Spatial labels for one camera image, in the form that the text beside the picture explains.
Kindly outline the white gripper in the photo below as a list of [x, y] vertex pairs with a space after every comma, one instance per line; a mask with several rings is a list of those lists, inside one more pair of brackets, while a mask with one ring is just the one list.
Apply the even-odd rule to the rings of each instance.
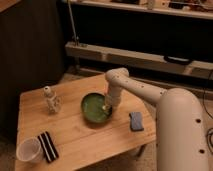
[[121, 102], [121, 89], [119, 87], [109, 87], [105, 95], [105, 102], [103, 109], [116, 110]]

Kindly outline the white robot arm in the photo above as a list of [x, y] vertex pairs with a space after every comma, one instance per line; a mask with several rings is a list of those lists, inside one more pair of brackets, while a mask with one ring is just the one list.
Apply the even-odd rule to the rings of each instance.
[[157, 171], [210, 171], [203, 108], [192, 92], [136, 81], [126, 68], [108, 70], [105, 79], [107, 108], [119, 106], [123, 89], [156, 106]]

